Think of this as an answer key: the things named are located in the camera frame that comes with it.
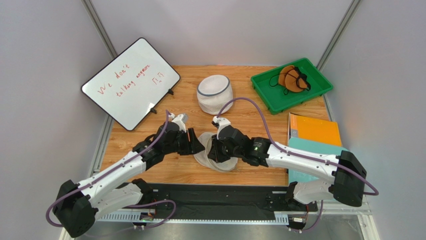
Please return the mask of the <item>beige-trimmed white mesh bag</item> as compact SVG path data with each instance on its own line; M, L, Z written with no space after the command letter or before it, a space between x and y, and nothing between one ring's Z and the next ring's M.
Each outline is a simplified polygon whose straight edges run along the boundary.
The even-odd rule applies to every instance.
M231 157L225 162L217 163L208 157L208 153L212 149L212 132L204 132L197 139L204 146L205 150L194 154L195 160L202 166L212 169L217 172L227 173L237 168L238 159Z

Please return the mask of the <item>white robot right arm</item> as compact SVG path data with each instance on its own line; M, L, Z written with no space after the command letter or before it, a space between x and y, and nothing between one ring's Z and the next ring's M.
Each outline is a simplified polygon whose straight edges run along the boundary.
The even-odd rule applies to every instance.
M293 169L317 178L291 182L286 194L288 201L307 205L335 199L347 206L362 205L367 171L350 151L335 155L299 150L263 137L249 138L230 125L211 140L207 156L217 163L237 158L251 166Z

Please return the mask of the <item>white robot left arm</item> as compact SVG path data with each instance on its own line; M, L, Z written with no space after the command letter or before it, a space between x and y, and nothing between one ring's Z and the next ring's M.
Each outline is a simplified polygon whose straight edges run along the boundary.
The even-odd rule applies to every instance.
M107 169L77 183L64 182L51 212L59 227L72 238L80 237L104 215L151 201L152 190L144 180L139 178L130 183L127 180L159 164L165 155L188 156L204 150L193 128L183 129L168 121Z

